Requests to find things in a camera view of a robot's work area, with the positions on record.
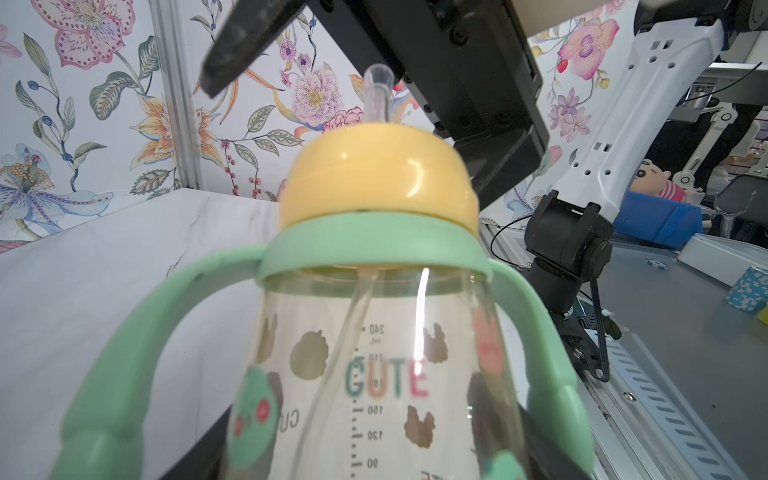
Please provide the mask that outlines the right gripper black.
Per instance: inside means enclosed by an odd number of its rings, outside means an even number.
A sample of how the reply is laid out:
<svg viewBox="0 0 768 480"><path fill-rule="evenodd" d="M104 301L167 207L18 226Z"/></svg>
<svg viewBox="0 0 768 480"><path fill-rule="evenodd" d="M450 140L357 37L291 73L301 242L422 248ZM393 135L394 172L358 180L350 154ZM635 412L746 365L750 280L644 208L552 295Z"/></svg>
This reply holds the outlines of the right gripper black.
<svg viewBox="0 0 768 480"><path fill-rule="evenodd" d="M481 207L532 174L549 134L542 78L509 1L311 1L360 71L388 65L451 139Z"/></svg>

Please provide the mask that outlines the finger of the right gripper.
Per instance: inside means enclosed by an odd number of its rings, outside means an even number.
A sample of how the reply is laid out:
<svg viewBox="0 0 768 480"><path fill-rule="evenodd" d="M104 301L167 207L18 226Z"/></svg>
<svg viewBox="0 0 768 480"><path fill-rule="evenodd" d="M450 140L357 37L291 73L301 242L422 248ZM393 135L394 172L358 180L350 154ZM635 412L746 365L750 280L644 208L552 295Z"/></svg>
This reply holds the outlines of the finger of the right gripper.
<svg viewBox="0 0 768 480"><path fill-rule="evenodd" d="M219 95L261 55L305 7L303 0L237 1L207 53L200 87Z"/></svg>

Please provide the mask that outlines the yellow collar with nipple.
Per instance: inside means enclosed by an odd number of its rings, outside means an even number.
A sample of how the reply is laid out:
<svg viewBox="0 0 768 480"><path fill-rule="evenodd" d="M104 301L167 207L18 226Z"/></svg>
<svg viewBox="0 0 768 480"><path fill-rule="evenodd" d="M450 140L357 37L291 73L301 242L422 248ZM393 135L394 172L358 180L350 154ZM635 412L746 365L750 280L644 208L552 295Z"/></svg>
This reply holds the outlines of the yellow collar with nipple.
<svg viewBox="0 0 768 480"><path fill-rule="evenodd" d="M312 141L280 196L279 224L361 211L413 213L479 230L479 202L460 154L424 130L391 120L394 73L364 75L363 117Z"/></svg>

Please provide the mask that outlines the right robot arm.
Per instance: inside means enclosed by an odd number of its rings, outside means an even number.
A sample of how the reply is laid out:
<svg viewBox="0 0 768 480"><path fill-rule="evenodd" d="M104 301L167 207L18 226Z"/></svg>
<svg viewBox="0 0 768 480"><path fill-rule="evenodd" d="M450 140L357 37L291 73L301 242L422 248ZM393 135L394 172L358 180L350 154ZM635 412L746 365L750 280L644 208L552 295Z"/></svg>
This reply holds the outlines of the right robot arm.
<svg viewBox="0 0 768 480"><path fill-rule="evenodd" d="M531 174L547 133L541 75L509 1L316 1L357 67L411 86L432 132L397 125L365 97L366 119L299 156L282 231L258 279L328 267L445 266L492 283L498 305L566 309L610 257L613 220L640 161L689 88L738 33L765 27L760 1L645 1L608 111L562 182L535 209L527 275L470 250L479 210Z"/></svg>

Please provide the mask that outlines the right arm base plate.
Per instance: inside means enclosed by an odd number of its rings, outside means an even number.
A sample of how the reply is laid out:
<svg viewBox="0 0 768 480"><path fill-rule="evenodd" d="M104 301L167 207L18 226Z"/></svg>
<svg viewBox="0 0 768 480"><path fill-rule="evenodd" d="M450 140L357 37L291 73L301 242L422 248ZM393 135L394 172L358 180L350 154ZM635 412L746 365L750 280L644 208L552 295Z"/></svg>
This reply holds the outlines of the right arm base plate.
<svg viewBox="0 0 768 480"><path fill-rule="evenodd" d="M577 297L565 313L550 313L554 325L577 372L587 372L594 379L610 380L608 339L620 340L623 331L613 314L598 310L589 298Z"/></svg>

